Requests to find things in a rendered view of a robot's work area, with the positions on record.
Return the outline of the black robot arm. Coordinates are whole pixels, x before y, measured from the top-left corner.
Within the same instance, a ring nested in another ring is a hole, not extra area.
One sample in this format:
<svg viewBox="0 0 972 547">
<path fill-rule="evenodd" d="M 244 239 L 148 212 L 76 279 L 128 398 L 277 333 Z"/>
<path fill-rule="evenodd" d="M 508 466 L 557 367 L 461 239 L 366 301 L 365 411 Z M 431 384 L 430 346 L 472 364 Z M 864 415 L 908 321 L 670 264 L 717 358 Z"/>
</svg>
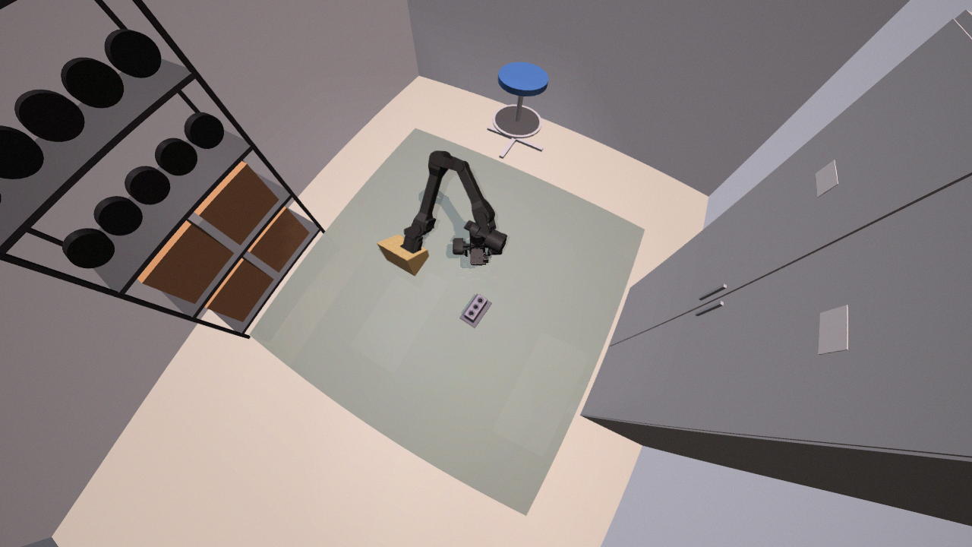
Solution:
<svg viewBox="0 0 972 547">
<path fill-rule="evenodd" d="M 433 209 L 437 192 L 440 190 L 442 177 L 447 174 L 447 170 L 457 171 L 459 179 L 465 187 L 466 196 L 471 200 L 472 215 L 475 222 L 468 221 L 464 229 L 469 231 L 469 238 L 476 245 L 484 242 L 486 247 L 501 253 L 506 246 L 507 234 L 496 231 L 495 210 L 488 201 L 483 198 L 475 177 L 472 175 L 471 166 L 466 160 L 460 160 L 446 151 L 433 151 L 428 156 L 428 182 L 422 200 L 422 207 L 411 223 L 411 227 L 404 228 L 404 240 L 402 247 L 406 251 L 416 253 L 422 250 L 422 236 L 433 231 L 435 218 Z M 488 225 L 489 224 L 489 225 Z M 471 264 L 488 263 L 489 254 L 484 247 L 469 247 L 471 254 Z"/>
</svg>

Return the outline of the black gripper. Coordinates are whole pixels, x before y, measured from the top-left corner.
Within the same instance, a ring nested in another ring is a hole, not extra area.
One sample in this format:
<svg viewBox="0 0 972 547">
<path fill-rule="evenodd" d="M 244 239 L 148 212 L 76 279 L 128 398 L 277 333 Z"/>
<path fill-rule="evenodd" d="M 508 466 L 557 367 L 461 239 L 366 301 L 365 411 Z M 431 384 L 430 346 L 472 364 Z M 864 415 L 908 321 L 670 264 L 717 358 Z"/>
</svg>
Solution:
<svg viewBox="0 0 972 547">
<path fill-rule="evenodd" d="M 484 245 L 484 242 L 480 243 L 480 245 L 476 245 L 471 240 L 471 245 L 466 245 L 464 238 L 454 238 L 453 239 L 453 254 L 465 255 L 466 257 L 468 257 L 468 253 L 466 253 L 466 250 L 469 250 L 469 247 L 471 247 L 471 246 L 475 246 L 475 247 L 486 247 Z M 494 250 L 492 250 L 492 249 L 490 249 L 488 247 L 488 254 L 490 256 L 490 255 L 497 255 L 497 254 L 501 254 L 501 253 L 496 252 L 496 251 L 494 251 Z"/>
</svg>

